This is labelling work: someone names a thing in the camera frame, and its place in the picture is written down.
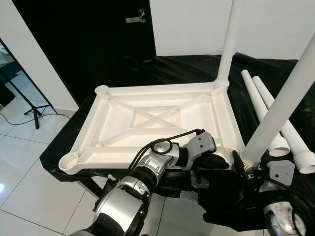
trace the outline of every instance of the black cable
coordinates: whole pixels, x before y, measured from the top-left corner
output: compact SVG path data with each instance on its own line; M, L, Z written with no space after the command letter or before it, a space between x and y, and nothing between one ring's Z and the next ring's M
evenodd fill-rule
M13 123L9 122L3 114L0 114L0 115L1 115L1 116L3 116L3 117L4 117L4 119L5 119L5 121L6 121L6 122L8 122L8 123L9 123L9 124L11 124L11 125L21 125L21 124L26 124L26 123L28 123L28 122L31 122L31 121L35 120L35 119L31 119L31 120L28 120L28 121L23 122L23 123L20 123L20 124L13 124ZM59 115L59 116L64 116L64 117L67 117L67 118L69 118L69 119L70 119L70 117L68 117L68 116L66 116L66 115L63 115L63 114L54 114L54 113L52 113L52 114L46 114L46 115L42 115L42 116L39 116L38 118L45 117L45 116L50 116L50 115Z
M157 139L157 140L154 140L153 142L150 142L149 144L145 145L143 148L140 149L140 151L136 154L136 156L134 157L133 161L131 162L131 164L129 165L127 171L126 171L126 174L125 176L131 171L133 170L133 168L139 163L139 161L141 160L142 156L146 153L146 151L153 147L155 144L158 144L158 143L161 143L161 142L170 142L170 140L172 139L177 139L179 137L182 137L182 136L186 136L188 134L191 134L191 133L200 133L200 132L204 132L204 130L200 130L200 129L194 129L194 130L191 130L189 132L186 132L186 133L183 133L183 134L179 134L179 135L175 135L175 136L172 136L170 138L165 138L165 139Z
M292 209L292 214L291 214L291 215L292 215L292 222L293 222L293 225L294 225L294 227L295 227L296 233L297 233L299 236L303 236L303 235L301 234L299 228L298 228L297 225L296 225L296 222L295 222L295 210L294 210L294 209Z
M170 140L167 140L166 142L169 143L169 148L166 151L161 151L160 152L160 151L155 150L154 146L150 146L152 152L154 152L155 154L159 154L159 155L164 155L164 154L169 153L172 150L172 148L173 148L173 143Z
M296 191L295 189L289 187L289 186L286 186L285 184L283 183L280 183L276 180L274 180L273 178L270 178L270 177L267 177L266 178L268 181L270 182L273 182L277 185L279 185L280 187L282 188L285 188L286 190L290 191L291 193L293 193L295 196L297 196L308 208L308 212L311 216L311 222L313 221L314 222L314 219L315 219L315 210L314 210L314 207L310 204L312 201L309 201L306 199L305 196L303 196L302 194L300 194L298 191ZM292 221L293 221L293 224L294 224L294 227L298 233L299 236L302 236L301 235L301 232L299 232L299 230L297 229L296 225L295 225L295 216L293 215L294 214L294 211L292 211Z

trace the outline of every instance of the black rubber cover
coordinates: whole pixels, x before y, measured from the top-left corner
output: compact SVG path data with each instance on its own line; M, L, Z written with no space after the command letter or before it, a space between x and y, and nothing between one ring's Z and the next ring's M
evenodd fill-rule
M122 227L110 216L100 213L96 221L84 231L95 236L123 236Z
M128 174L128 176L135 177L142 181L147 186L151 194L156 188L158 182L156 175L149 168L143 166L135 168Z
M117 65L108 74L108 78L120 81L121 86L211 82L217 77L220 58L220 56L212 55L155 57L138 65L134 63ZM251 76L258 75L271 94L276 97L296 62L296 60L255 59L240 53L233 56L227 94L245 144L253 135L259 122L241 71L247 69ZM89 169L70 176L58 168L59 160L71 150L94 98L95 94L92 93L40 157L43 167L60 181L78 181L108 174L123 177L126 173L126 170L120 169ZM315 85L312 85L295 109L290 121L309 149L315 152ZM291 153L285 158L292 160ZM258 201L257 196L247 196L245 200L237 204L233 202L234 205L222 197L230 193L230 191L224 191L228 187L233 187L230 183L238 186L238 178L227 171L221 171L220 174L209 173L207 178L210 183L210 189L207 190L209 194L199 194L202 200L200 204L207 210L204 217L207 221L224 224L235 230L265 227L262 213L255 208L246 208L244 204L248 201ZM315 202L315 174L303 175L295 171L292 188L305 193L311 202ZM163 196L179 197L183 190L194 190L190 181L190 172L166 170L155 192Z
M139 236L142 227L144 225L144 219L148 212L148 206L142 205L134 217L129 229L126 232L126 236Z
M179 157L176 162L176 166L186 166L188 162L188 150L185 147L179 148Z

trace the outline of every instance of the black plastic sheet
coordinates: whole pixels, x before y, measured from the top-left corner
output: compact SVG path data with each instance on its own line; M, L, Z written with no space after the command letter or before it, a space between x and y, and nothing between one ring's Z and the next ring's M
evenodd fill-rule
M111 80L107 80L104 84L109 87L125 87L212 82L217 77L220 58L220 56L211 55L155 57L143 63L125 59L113 68L107 76ZM259 122L243 82L241 71L247 69L252 77L258 75L271 94L276 97L296 62L296 60L254 59L240 53L233 57L227 94L245 144L253 135ZM108 174L121 177L125 173L125 170L117 169L89 169L81 170L70 176L58 168L59 160L70 151L94 98L95 95L92 93L40 157L43 167L60 181L78 181L92 176L106 177ZM295 109L290 121L309 149L315 152L315 85L312 85ZM285 158L292 160L291 153ZM243 205L231 207L226 201L220 201L222 192L228 194L228 183L232 179L230 176L232 174L230 172L217 174L217 177L209 177L210 185L213 188L208 193L199 193L200 200L204 204L203 207L207 210L204 219L212 223L230 226L239 231L264 228L261 211L245 210ZM304 192L311 201L315 201L315 174L302 175L295 170L292 188ZM179 197L182 190L193 189L189 172L166 170L155 192L163 196ZM215 206L220 207L211 213L211 207Z

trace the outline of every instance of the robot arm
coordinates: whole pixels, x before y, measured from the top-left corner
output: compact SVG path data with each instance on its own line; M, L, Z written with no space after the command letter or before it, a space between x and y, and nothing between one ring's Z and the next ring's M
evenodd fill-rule
M183 147L170 141L193 132L196 132L197 136ZM149 154L142 158L148 149L151 149ZM161 180L165 167L177 166L184 171L189 171L201 154L215 151L216 145L210 133L198 129L146 145L136 155L126 176L100 199L93 224L70 236L138 236L148 212L151 195ZM264 196L273 196L275 190L283 190L284 187L288 188L291 185L293 163L287 160L269 160L265 170L259 169L257 173L248 175L236 151L233 151L233 156L234 169L244 182L257 180L263 182L259 185L245 184L244 186L255 186L253 190L259 189L260 192L264 192ZM262 202L264 202L262 211L267 219L267 228L271 236L305 235L304 223L298 215L292 214L292 206L288 201L278 197L267 197Z
M85 230L74 232L71 236L139 235L151 195L162 178L165 167L179 166L182 170L188 171L194 160L202 153L216 151L210 133L204 130L192 132L198 135L183 147L170 142L174 137L152 142L149 145L151 148L149 154L130 168L130 172L99 202L94 223Z

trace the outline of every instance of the white wall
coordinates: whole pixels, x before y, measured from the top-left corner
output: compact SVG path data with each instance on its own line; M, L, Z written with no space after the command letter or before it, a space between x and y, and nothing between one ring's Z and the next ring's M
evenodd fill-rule
M150 0L158 56L222 54L232 0ZM245 0L235 52L299 59L315 32L315 0Z
M0 38L55 108L78 109L11 0L0 0Z

